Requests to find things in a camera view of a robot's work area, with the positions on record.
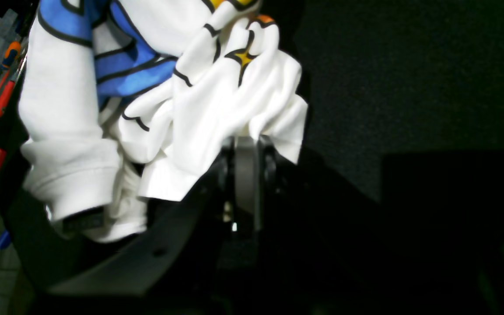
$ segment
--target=black fabric background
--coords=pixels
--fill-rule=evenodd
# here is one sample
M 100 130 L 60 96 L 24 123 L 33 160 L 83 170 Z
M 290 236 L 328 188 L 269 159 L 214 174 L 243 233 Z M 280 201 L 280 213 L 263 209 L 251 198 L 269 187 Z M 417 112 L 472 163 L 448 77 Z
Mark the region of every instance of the black fabric background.
M 267 0 L 262 11 L 304 68 L 304 145 L 369 199 L 380 202 L 386 156 L 504 150 L 504 1 Z M 36 287 L 116 249 L 61 240 L 40 203 L 15 197 L 6 224 Z

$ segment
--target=yellow star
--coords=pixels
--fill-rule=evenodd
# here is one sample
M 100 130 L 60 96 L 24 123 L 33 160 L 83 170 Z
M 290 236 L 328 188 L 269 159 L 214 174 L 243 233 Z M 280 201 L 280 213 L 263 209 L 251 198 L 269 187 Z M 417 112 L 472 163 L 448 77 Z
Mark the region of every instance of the yellow star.
M 232 52 L 229 52 L 228 54 L 225 55 L 225 58 L 230 58 L 240 64 L 240 76 L 238 77 L 238 86 L 242 84 L 242 77 L 244 76 L 244 71 L 246 70 L 250 62 L 252 62 L 252 60 L 254 60 L 254 58 L 257 57 L 250 54 L 250 47 L 252 47 L 252 42 L 254 42 L 254 32 L 253 31 L 248 32 L 249 36 L 246 48 L 233 50 Z

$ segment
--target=sleeve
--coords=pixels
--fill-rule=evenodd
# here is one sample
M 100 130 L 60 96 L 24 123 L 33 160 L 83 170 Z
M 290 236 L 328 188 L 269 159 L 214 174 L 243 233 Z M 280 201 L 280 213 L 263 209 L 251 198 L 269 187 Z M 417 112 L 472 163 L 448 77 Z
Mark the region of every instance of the sleeve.
M 92 48 L 53 36 L 36 18 L 18 111 L 30 134 L 24 189 L 50 207 L 52 222 L 112 202 L 120 158 L 98 125 Z

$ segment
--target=white sweatshirt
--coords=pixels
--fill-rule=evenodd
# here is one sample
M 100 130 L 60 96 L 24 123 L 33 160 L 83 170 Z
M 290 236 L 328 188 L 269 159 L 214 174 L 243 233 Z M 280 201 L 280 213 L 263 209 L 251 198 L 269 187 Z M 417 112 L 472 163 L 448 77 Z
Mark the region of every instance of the white sweatshirt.
M 228 136 L 268 134 L 298 160 L 300 64 L 259 0 L 42 0 L 19 113 L 24 187 L 51 222 L 105 206 L 86 231 L 145 231 L 146 199 L 181 200 Z M 140 178 L 132 163 L 145 164 Z

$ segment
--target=crumpled white fabric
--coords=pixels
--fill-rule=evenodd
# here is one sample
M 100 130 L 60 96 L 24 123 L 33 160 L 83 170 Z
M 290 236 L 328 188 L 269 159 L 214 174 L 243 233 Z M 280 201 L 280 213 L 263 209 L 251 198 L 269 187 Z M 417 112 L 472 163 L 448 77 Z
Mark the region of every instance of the crumpled white fabric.
M 181 200 L 232 135 L 267 134 L 280 154 L 298 161 L 307 111 L 296 94 L 301 66 L 278 49 L 276 24 L 255 10 L 220 4 L 209 30 L 202 28 L 180 56 L 178 74 L 126 107 L 124 116 L 140 122 L 120 118 L 112 125 L 126 158 L 146 164 L 138 195 Z M 252 59 L 241 82 L 242 63 L 230 58 L 240 49 Z

